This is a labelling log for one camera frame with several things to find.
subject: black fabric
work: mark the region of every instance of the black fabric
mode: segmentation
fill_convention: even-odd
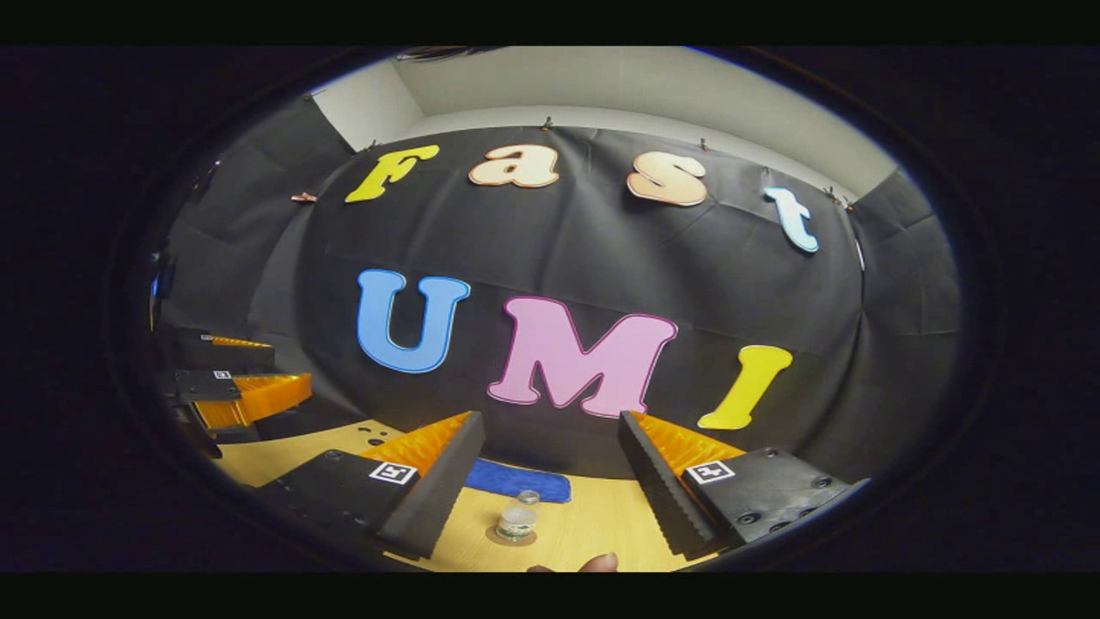
[[[799,456],[855,480],[930,428],[959,369],[964,314],[950,244],[903,172],[854,205],[851,224],[867,267],[859,336],[835,406]]]
[[[308,163],[274,165],[257,156],[267,152],[257,144],[273,142],[279,147],[268,151],[293,152],[271,137],[275,124],[257,128],[223,157],[209,192],[173,232],[182,283],[165,309],[169,320],[276,345],[278,372],[314,374],[314,397],[265,424],[264,439],[364,418],[407,432],[474,409],[484,414],[486,458],[632,477],[614,420],[580,410],[598,384],[562,409],[546,397],[539,374],[534,387],[543,397],[535,405],[487,395],[512,344],[514,323],[503,307],[517,295],[563,301],[585,349],[627,314],[676,323],[645,402],[650,414],[685,428],[696,429],[725,397],[741,371],[744,346],[789,351],[792,365],[777,376],[748,428],[702,432],[746,451],[789,451],[842,478],[873,477],[909,445],[953,371],[958,290],[950,247],[903,176],[848,213],[821,189],[777,170],[637,133],[479,129],[350,156],[330,126],[318,126],[323,117],[311,103],[296,103],[272,122],[282,126],[279,140],[302,142]],[[540,188],[469,179],[486,152],[517,143],[553,147],[560,178]],[[380,156],[428,144],[439,145],[439,154],[387,181],[382,196],[344,202]],[[708,197],[682,208],[630,194],[626,177],[648,151],[700,161]],[[265,175],[273,181],[261,183]],[[763,196],[767,186],[791,189],[811,211],[817,252],[788,240],[774,202]],[[318,201],[288,199],[304,189]],[[441,367],[409,375],[363,353],[355,329],[358,275],[366,268],[406,277],[391,338],[407,347],[418,344],[422,329],[421,277],[471,285]],[[914,364],[922,371],[911,372]]]
[[[167,250],[185,258],[177,263],[163,320],[249,336],[261,275],[299,214],[289,197],[316,190],[351,154],[311,99],[294,101],[230,144],[209,188],[180,211],[169,232]]]
[[[560,178],[537,189],[477,186],[470,168],[495,147],[535,143],[558,152]],[[381,197],[344,203],[376,164],[398,150],[437,144]],[[635,157],[663,151],[698,159],[710,196],[681,208],[635,197]],[[814,254],[785,236],[763,187],[792,189],[813,213]],[[468,409],[485,414],[485,457],[556,473],[629,478],[614,420],[543,397],[532,406],[492,399],[513,335],[504,302],[540,295],[566,303],[582,344],[594,345],[630,313],[675,322],[647,391],[649,412],[693,428],[733,385],[747,345],[792,353],[738,432],[705,431],[752,450],[806,440],[832,404],[853,354],[861,273],[844,210],[820,189],[763,166],[697,146],[593,129],[501,128],[386,144],[361,156],[311,207],[298,264],[298,325],[319,372],[384,423],[414,430]],[[457,309],[447,362],[425,375],[384,368],[355,336],[365,268],[389,268],[408,285],[394,303],[393,341],[415,346],[424,298],[416,281],[446,275],[471,284]],[[535,388],[546,394],[536,378]]]

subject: letter u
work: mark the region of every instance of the letter u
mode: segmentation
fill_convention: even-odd
[[[424,277],[417,286],[425,295],[424,330],[416,349],[389,340],[394,297],[405,288],[405,276],[393,270],[367,269],[359,275],[359,345],[367,357],[400,373],[424,374],[443,364],[451,343],[454,308],[470,296],[470,284],[451,277]]]

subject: pink letter m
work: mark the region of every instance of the pink letter m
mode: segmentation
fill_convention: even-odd
[[[534,405],[541,398],[531,387],[538,366],[550,401],[559,409],[600,379],[596,395],[581,402],[582,411],[602,418],[617,418],[627,410],[645,413],[642,399],[657,357],[676,338],[672,322],[630,314],[585,352],[562,302],[517,296],[504,303],[504,311],[516,329],[504,378],[488,386],[488,395],[514,405]]]

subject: table surface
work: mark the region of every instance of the table surface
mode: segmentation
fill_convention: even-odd
[[[263,486],[327,450],[359,454],[371,447],[371,439],[400,435],[367,420],[290,439],[220,445],[223,457],[215,463],[238,483]],[[608,552],[618,555],[619,572],[671,572],[716,556],[685,561],[673,555],[637,482],[564,477],[572,486],[572,500],[542,504],[537,539],[530,545],[506,545],[486,535],[508,497],[462,488],[430,560],[387,556],[431,572],[522,572],[532,565],[575,572]]]

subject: glass jar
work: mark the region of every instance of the glass jar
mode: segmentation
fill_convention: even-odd
[[[501,512],[496,524],[496,534],[516,542],[531,534],[539,519],[539,494],[535,490],[524,490],[515,499],[508,501]]]

